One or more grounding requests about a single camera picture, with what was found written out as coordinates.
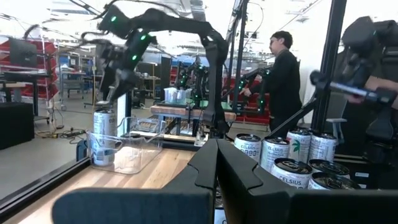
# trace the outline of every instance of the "black box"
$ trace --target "black box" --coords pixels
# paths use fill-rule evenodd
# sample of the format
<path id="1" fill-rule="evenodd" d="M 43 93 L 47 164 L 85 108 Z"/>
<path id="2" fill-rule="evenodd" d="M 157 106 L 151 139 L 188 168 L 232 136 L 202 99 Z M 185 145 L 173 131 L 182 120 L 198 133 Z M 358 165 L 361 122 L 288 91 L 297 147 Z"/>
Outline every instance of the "black box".
<path id="1" fill-rule="evenodd" d="M 33 105 L 30 103 L 0 103 L 0 149 L 35 138 Z"/>

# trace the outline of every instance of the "man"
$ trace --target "man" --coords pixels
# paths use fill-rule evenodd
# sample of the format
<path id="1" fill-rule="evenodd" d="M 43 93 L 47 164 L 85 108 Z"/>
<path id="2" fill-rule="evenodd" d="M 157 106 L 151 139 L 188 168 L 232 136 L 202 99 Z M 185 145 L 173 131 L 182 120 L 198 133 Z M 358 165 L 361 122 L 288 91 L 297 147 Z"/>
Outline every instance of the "man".
<path id="1" fill-rule="evenodd" d="M 275 55 L 274 66 L 265 78 L 265 91 L 269 93 L 269 111 L 271 131 L 295 114 L 301 107 L 300 99 L 300 72 L 296 57 L 289 51 L 293 44 L 292 35 L 286 31 L 278 31 L 271 36 L 269 48 Z M 250 89 L 245 88 L 241 94 L 251 96 L 258 93 L 260 85 Z M 280 137 L 285 138 L 290 128 L 281 131 Z"/>

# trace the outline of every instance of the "celsius can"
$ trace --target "celsius can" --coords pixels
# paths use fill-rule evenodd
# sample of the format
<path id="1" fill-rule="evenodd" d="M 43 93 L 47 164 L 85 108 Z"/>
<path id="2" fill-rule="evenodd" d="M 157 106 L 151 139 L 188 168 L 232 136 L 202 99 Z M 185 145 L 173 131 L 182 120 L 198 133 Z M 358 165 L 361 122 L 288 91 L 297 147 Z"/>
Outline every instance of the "celsius can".
<path id="1" fill-rule="evenodd" d="M 313 134 L 308 160 L 324 159 L 333 162 L 337 138 L 330 134 Z"/>
<path id="2" fill-rule="evenodd" d="M 325 172 L 313 173 L 308 184 L 309 190 L 355 190 L 360 188 L 350 179 Z"/>
<path id="3" fill-rule="evenodd" d="M 294 159 L 276 159 L 271 174 L 297 189 L 306 189 L 311 179 L 312 168 Z"/>
<path id="4" fill-rule="evenodd" d="M 113 110 L 97 110 L 93 115 L 91 150 L 97 166 L 109 166 L 114 162 L 116 141 L 107 137 L 116 135 L 116 115 Z"/>
<path id="5" fill-rule="evenodd" d="M 286 139 L 290 143 L 289 159 L 307 163 L 310 152 L 311 134 L 304 129 L 289 131 Z"/>
<path id="6" fill-rule="evenodd" d="M 260 137 L 253 134 L 237 134 L 234 145 L 256 162 L 259 162 L 261 153 Z"/>
<path id="7" fill-rule="evenodd" d="M 311 159 L 308 164 L 313 172 L 326 172 L 349 179 L 349 169 L 341 164 L 322 159 Z"/>
<path id="8" fill-rule="evenodd" d="M 289 155 L 289 141 L 283 138 L 270 138 L 262 141 L 260 166 L 271 172 L 274 161 L 287 158 Z"/>

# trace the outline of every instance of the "floor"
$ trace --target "floor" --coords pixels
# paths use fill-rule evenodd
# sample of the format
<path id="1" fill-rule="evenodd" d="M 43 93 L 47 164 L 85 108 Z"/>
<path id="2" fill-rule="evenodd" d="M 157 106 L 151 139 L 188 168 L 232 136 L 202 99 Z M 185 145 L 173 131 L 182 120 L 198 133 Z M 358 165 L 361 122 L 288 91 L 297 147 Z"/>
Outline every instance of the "floor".
<path id="1" fill-rule="evenodd" d="M 84 102 L 88 103 L 91 101 L 91 94 L 85 94 L 84 96 L 85 99 L 82 99 L 80 94 L 71 93 L 70 98 L 64 100 L 66 111 L 55 113 L 57 125 L 63 123 L 65 126 L 60 131 L 68 131 L 70 128 L 91 129 L 93 125 L 92 107 L 83 107 Z M 146 100 L 146 108 L 149 108 L 152 104 L 152 100 Z M 46 115 L 46 112 L 46 105 L 41 102 L 39 113 Z M 132 114 L 142 118 L 151 116 L 148 109 L 134 109 Z M 37 132 L 48 131 L 52 128 L 44 120 L 37 121 L 35 126 Z M 258 136 L 265 136 L 266 134 L 264 126 L 234 123 L 228 135 L 234 138 L 239 133 L 250 133 Z M 36 136 L 30 142 L 1 150 L 0 200 L 15 190 L 74 160 L 76 157 L 75 149 L 76 145 L 70 144 L 70 140 Z"/>

